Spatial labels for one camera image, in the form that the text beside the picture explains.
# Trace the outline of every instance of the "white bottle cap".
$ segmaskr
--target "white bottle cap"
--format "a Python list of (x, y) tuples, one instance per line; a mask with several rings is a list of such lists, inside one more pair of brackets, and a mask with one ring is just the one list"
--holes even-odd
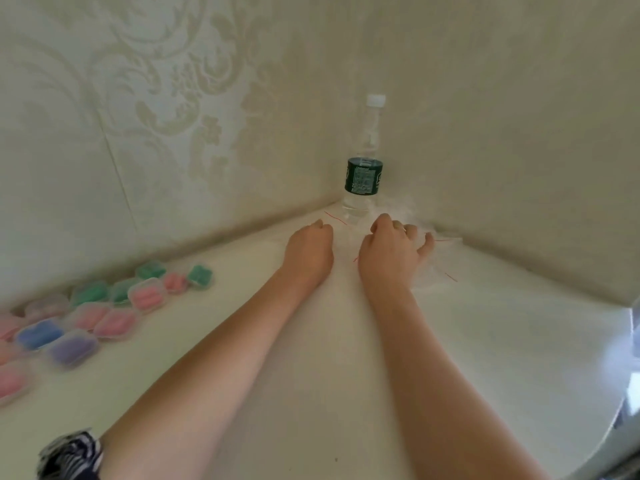
[(367, 94), (367, 106), (384, 107), (387, 102), (387, 96), (384, 94)]

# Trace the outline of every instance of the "plastic bottle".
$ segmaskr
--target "plastic bottle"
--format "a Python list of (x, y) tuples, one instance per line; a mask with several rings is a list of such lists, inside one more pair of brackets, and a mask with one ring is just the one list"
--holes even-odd
[(378, 193), (382, 161), (378, 160), (380, 135), (378, 126), (387, 97), (382, 94), (367, 95), (367, 113), (364, 120), (362, 138), (356, 157), (347, 162), (347, 176), (344, 184), (342, 207), (347, 216), (363, 217), (373, 205)]

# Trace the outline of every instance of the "wallpaper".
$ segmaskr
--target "wallpaper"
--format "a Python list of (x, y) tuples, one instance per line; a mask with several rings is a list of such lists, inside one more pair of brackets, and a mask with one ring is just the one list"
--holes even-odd
[(640, 0), (0, 0), (0, 303), (382, 191), (629, 304)]

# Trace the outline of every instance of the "green clay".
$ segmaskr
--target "green clay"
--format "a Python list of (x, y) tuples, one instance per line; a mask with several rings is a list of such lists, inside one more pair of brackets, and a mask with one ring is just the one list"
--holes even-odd
[(114, 284), (111, 287), (111, 301), (116, 305), (126, 305), (129, 302), (129, 288), (139, 282), (139, 278), (128, 278)]
[(136, 268), (136, 276), (141, 280), (148, 280), (149, 278), (160, 278), (164, 273), (166, 273), (166, 268), (164, 264), (162, 264), (157, 259), (153, 261), (149, 261), (142, 266)]
[(201, 264), (194, 266), (187, 275), (187, 281), (200, 288), (211, 286), (213, 271)]
[(109, 287), (107, 283), (94, 281), (76, 287), (71, 297), (71, 304), (72, 306), (78, 306), (90, 301), (107, 301), (108, 299)]

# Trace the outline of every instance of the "bottle label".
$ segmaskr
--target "bottle label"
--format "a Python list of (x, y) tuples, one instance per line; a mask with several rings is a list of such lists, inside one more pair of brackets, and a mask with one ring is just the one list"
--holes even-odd
[(356, 195), (375, 195), (378, 193), (382, 162), (372, 158), (349, 158), (344, 189)]

